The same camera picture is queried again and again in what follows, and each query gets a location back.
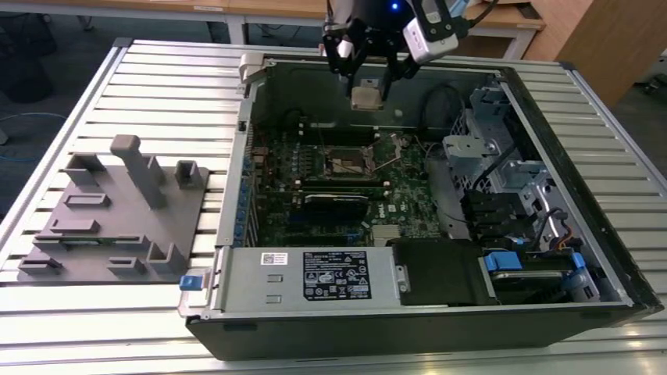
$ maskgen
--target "wooden table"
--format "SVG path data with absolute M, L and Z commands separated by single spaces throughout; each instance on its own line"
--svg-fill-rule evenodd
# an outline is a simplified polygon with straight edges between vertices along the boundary
M 486 4 L 466 11 L 474 18 Z M 0 11 L 71 14 L 224 22 L 229 27 L 231 43 L 247 44 L 247 25 L 320 27 L 324 20 L 326 0 L 189 0 L 152 2 L 151 0 L 13 0 L 0 2 Z M 523 17 L 514 6 L 499 6 L 470 34 L 480 37 L 508 38 L 503 53 L 506 59 L 520 59 L 535 33 L 544 28 L 542 20 Z
M 471 6 L 466 10 L 466 18 L 475 18 L 486 9 L 486 4 Z M 278 25 L 322 26 L 327 9 L 326 0 L 229 0 L 225 8 L 233 44 L 246 44 L 243 25 L 267 23 Z M 233 33 L 235 24 L 240 24 L 240 32 Z M 520 59 L 539 30 L 544 29 L 542 20 L 523 17 L 518 8 L 511 5 L 499 6 L 470 35 L 479 37 L 508 38 L 512 41 L 504 51 L 504 59 Z

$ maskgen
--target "slotted aluminum table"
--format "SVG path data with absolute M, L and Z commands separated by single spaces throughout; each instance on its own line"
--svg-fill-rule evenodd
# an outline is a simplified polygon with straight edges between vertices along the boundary
M 17 287 L 17 264 L 45 225 L 68 177 L 71 152 L 108 152 L 116 134 L 143 138 L 160 165 L 196 159 L 211 171 L 191 267 L 212 262 L 248 51 L 311 49 L 164 41 L 115 47 L 0 226 L 0 373 L 580 373 L 658 374 L 667 368 L 667 312 L 586 332 L 548 348 L 391 355 L 324 361 L 220 362 L 184 327 L 176 285 Z M 475 65 L 498 60 L 448 58 Z M 575 71 L 515 62 L 534 99 L 667 303 L 667 183 Z

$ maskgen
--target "motherboard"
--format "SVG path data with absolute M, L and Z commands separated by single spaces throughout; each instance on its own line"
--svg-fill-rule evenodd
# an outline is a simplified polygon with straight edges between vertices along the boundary
M 323 129 L 310 134 L 258 131 L 259 246 L 384 246 L 398 237 L 439 237 L 424 169 L 435 144 L 372 128 L 354 139 Z

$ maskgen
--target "power supply label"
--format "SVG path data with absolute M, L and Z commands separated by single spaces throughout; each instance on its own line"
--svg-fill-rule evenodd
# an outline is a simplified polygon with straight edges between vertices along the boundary
M 303 297 L 308 301 L 371 299 L 366 252 L 304 252 Z

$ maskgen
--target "barcode sticker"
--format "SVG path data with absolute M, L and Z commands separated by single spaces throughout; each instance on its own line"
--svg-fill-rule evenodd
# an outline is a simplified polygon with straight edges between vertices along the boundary
M 263 252 L 262 266 L 286 266 L 288 264 L 287 252 Z

